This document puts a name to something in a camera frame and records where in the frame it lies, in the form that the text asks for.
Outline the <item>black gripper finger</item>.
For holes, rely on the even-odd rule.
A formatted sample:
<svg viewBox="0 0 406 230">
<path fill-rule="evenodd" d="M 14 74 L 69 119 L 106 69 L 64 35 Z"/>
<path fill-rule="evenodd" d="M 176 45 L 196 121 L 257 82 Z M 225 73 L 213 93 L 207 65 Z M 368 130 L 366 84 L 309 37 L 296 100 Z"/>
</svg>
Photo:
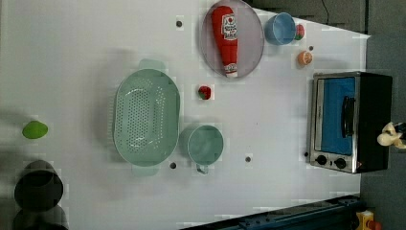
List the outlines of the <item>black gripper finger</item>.
<svg viewBox="0 0 406 230">
<path fill-rule="evenodd" d="M 405 134 L 406 133 L 406 124 L 405 123 L 395 124 L 395 131 L 397 133 Z"/>
</svg>

